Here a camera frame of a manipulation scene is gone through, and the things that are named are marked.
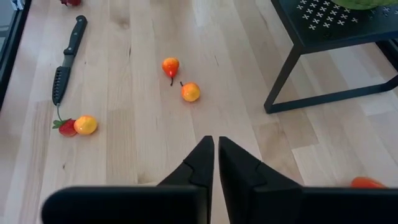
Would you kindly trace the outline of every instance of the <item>knife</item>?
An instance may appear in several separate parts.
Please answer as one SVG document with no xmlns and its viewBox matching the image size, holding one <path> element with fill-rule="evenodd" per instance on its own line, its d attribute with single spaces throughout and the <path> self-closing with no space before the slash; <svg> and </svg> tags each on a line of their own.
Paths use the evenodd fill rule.
<svg viewBox="0 0 398 224">
<path fill-rule="evenodd" d="M 55 71 L 54 83 L 52 85 L 52 102 L 54 105 L 61 103 L 63 95 L 68 86 L 73 61 L 80 46 L 81 38 L 85 33 L 87 19 L 85 16 L 76 17 L 76 25 L 72 30 L 68 47 L 63 51 L 63 63 Z"/>
</svg>

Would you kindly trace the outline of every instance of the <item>red strawberry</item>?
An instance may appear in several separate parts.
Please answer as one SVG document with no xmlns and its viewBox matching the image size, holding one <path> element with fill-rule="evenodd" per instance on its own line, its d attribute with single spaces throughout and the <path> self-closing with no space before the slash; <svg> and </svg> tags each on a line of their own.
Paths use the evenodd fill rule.
<svg viewBox="0 0 398 224">
<path fill-rule="evenodd" d="M 67 119 L 65 121 L 57 121 L 55 120 L 53 122 L 54 127 L 52 127 L 53 129 L 57 129 L 59 130 L 59 132 L 66 137 L 72 137 L 74 136 L 77 132 L 75 131 L 75 128 L 73 127 L 73 125 L 75 124 L 75 120 L 74 119 Z"/>
</svg>

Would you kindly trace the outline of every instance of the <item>orange fruit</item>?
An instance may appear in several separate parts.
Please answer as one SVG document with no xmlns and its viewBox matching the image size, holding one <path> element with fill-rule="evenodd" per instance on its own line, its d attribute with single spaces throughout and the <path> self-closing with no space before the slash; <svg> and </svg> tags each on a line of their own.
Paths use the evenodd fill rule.
<svg viewBox="0 0 398 224">
<path fill-rule="evenodd" d="M 91 134 L 97 129 L 98 123 L 93 116 L 83 115 L 75 121 L 73 127 L 79 134 Z"/>
<path fill-rule="evenodd" d="M 185 101 L 194 102 L 200 97 L 200 89 L 196 83 L 190 82 L 181 84 L 181 96 Z"/>
<path fill-rule="evenodd" d="M 177 58 L 167 58 L 162 63 L 163 71 L 170 78 L 174 78 L 174 76 L 178 72 L 178 68 L 180 66 L 180 62 Z"/>
<path fill-rule="evenodd" d="M 351 182 L 351 187 L 365 189 L 386 188 L 382 183 L 369 177 L 355 177 Z"/>
</svg>

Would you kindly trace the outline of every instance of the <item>wooden floor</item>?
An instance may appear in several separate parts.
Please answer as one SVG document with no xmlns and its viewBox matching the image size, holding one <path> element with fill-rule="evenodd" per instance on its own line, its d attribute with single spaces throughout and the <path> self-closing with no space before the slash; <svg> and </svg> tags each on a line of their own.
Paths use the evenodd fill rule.
<svg viewBox="0 0 398 224">
<path fill-rule="evenodd" d="M 267 115 L 262 107 L 292 43 L 264 0 L 33 0 L 0 114 L 0 223 L 39 223 L 42 202 L 71 185 L 156 184 L 204 135 L 227 136 L 295 181 L 346 186 L 357 175 L 398 186 L 397 91 Z M 88 26 L 61 114 L 92 114 L 92 136 L 52 130 L 54 72 L 77 15 Z M 182 101 L 160 64 L 181 61 Z M 373 44 L 310 54 L 278 101 L 384 82 Z M 228 223 L 215 170 L 213 223 Z"/>
</svg>

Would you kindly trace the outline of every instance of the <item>knife handle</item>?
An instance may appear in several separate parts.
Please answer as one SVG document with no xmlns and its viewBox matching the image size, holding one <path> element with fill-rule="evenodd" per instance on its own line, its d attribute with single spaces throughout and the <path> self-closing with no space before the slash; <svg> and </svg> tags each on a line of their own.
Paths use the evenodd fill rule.
<svg viewBox="0 0 398 224">
<path fill-rule="evenodd" d="M 54 83 L 52 85 L 52 102 L 54 105 L 61 103 L 63 95 L 68 86 L 70 68 L 59 66 L 55 71 Z"/>
<path fill-rule="evenodd" d="M 64 55 L 73 55 L 76 56 L 77 50 L 79 49 L 79 45 L 81 42 L 81 38 L 83 38 L 83 34 L 85 33 L 85 29 L 87 26 L 87 19 L 85 16 L 76 17 L 77 23 L 70 34 L 69 45 L 63 51 Z"/>
</svg>

